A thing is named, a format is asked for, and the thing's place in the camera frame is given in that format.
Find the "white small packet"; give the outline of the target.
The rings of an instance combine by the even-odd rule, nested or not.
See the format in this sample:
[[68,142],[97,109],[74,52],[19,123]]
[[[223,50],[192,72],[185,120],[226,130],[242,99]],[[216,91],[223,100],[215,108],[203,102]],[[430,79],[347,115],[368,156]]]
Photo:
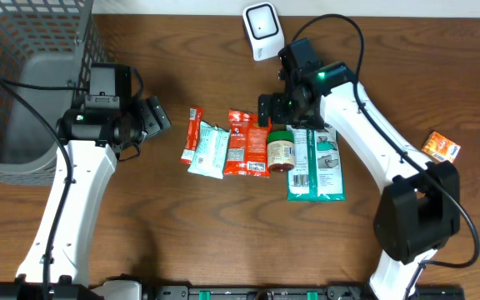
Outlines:
[[199,142],[195,150],[189,173],[223,179],[230,131],[211,126],[202,121]]

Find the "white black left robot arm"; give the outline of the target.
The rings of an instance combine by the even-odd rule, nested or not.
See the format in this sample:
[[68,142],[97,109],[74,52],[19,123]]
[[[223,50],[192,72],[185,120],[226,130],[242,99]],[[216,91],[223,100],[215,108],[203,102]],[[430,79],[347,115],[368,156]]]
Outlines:
[[128,275],[89,285],[89,258],[98,213],[121,153],[171,127],[156,97],[132,90],[136,68],[95,62],[82,101],[51,127],[32,115],[57,145],[56,172],[33,245],[0,299],[149,299],[150,289]]

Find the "red snack bag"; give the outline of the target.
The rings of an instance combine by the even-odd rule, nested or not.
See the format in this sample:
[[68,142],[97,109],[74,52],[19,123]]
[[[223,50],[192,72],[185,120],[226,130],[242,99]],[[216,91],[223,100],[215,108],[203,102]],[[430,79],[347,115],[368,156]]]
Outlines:
[[224,175],[269,178],[267,140],[271,127],[260,126],[258,115],[230,110],[231,137]]

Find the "orange Kleenex tissue pack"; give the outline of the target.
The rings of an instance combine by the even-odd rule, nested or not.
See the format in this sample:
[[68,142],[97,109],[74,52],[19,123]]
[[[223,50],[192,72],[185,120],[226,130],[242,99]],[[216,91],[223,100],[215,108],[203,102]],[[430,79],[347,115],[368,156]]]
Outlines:
[[436,131],[431,132],[422,146],[424,153],[437,159],[439,162],[449,161],[453,163],[460,150],[460,145]]

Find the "green lid jar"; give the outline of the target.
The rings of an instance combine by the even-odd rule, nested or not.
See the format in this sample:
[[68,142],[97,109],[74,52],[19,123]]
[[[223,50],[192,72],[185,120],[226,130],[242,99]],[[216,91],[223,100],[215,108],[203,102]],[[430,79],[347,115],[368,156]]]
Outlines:
[[296,164],[295,143],[290,131],[270,132],[267,138],[267,163],[272,173],[293,170]]

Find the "red packet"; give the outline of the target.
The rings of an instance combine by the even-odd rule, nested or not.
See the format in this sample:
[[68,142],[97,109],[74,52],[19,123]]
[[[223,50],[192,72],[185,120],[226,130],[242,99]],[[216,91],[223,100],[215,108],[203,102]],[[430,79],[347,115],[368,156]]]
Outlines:
[[181,162],[185,164],[192,163],[198,146],[203,109],[201,107],[191,107],[189,113],[190,117],[187,129],[187,139],[181,156]]

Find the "green white 3M package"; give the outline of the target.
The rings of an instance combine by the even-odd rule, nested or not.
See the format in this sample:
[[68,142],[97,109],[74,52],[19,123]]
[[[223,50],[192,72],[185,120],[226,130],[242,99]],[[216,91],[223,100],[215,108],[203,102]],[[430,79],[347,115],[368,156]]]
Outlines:
[[302,129],[287,125],[294,136],[296,162],[287,173],[287,200],[330,203],[346,200],[338,132]]

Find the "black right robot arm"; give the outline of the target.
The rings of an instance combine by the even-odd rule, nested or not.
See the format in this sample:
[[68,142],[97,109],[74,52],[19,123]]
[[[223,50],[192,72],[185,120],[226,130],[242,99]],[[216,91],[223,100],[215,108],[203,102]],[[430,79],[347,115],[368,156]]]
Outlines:
[[334,128],[370,172],[381,194],[373,231],[382,249],[364,296],[409,299],[433,256],[460,230],[460,187],[450,162],[433,162],[375,108],[343,62],[285,62],[283,93],[263,94],[265,123]]

